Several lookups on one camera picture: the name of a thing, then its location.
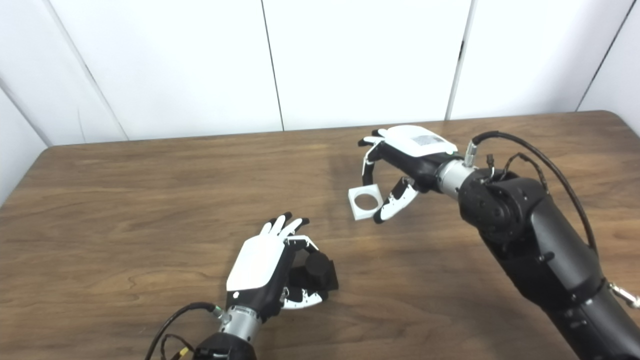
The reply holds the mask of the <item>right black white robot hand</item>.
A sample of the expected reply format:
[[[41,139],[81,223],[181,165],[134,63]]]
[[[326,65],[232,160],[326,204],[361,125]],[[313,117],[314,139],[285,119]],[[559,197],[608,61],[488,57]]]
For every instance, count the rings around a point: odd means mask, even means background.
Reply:
[[[402,171],[388,198],[373,215],[382,224],[406,208],[418,194],[438,189],[438,171],[453,160],[461,160],[455,144],[417,125],[397,125],[377,129],[358,141],[359,147],[370,147],[363,157],[362,184],[374,183],[375,164],[384,160]]]

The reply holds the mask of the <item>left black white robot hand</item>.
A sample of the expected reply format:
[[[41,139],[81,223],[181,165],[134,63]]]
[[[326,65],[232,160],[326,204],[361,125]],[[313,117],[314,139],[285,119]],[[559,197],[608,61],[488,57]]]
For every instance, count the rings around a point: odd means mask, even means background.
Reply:
[[[319,253],[307,235],[297,235],[308,218],[292,218],[285,212],[263,224],[258,234],[245,240],[226,281],[225,309],[243,307],[262,323],[281,310],[299,310],[325,302],[327,290],[290,283],[290,272],[299,251]]]

